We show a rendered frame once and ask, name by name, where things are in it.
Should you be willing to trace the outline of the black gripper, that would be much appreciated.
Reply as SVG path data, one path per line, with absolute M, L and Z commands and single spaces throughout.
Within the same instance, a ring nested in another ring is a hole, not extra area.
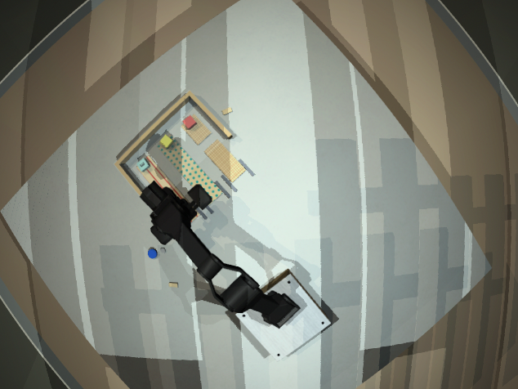
M 195 184 L 193 188 L 187 193 L 193 199 L 193 201 L 188 203 L 187 200 L 182 199 L 184 203 L 181 206 L 186 210 L 189 219 L 192 220 L 197 216 L 197 212 L 195 210 L 198 207 L 204 210 L 212 202 L 212 197 L 200 184 Z M 196 205 L 193 207 L 194 204 Z M 150 231 L 163 245 L 167 244 L 172 239 L 169 237 L 169 235 L 160 234 L 154 226 L 150 228 Z

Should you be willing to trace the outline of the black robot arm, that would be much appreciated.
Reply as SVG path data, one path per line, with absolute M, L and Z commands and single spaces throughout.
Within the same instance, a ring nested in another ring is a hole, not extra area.
M 175 239 L 190 260 L 196 271 L 209 282 L 212 295 L 228 311 L 243 313 L 249 309 L 262 313 L 268 324 L 280 329 L 300 309 L 298 304 L 285 293 L 270 290 L 266 295 L 260 285 L 239 266 L 225 264 L 211 253 L 199 237 L 191 230 L 191 220 L 181 206 L 184 201 L 177 197 L 167 186 L 163 188 L 155 181 L 142 191 L 140 198 L 153 211 L 150 214 L 154 227 L 160 234 Z M 216 293 L 212 278 L 222 268 L 239 271 L 242 274 L 220 296 Z

